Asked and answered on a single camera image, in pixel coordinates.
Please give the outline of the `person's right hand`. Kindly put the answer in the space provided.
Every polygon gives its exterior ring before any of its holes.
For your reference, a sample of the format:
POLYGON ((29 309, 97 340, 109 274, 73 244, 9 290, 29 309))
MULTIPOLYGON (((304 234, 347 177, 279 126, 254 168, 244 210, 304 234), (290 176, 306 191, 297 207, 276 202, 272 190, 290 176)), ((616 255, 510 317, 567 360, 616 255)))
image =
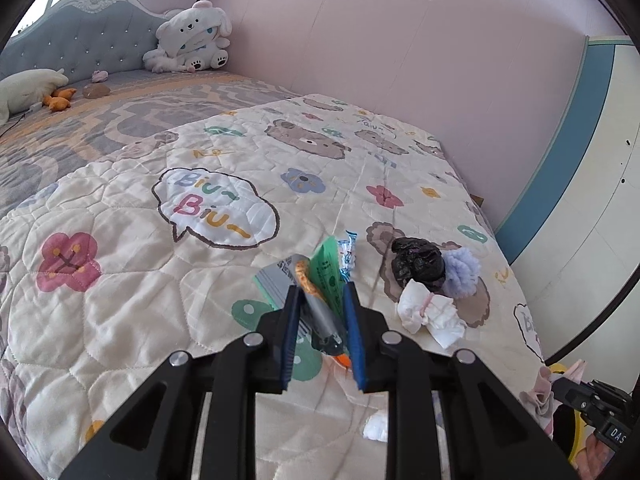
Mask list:
POLYGON ((582 480, 597 480, 604 468, 614 456, 614 452, 594 434, 590 434, 575 456, 575 469, 582 480))

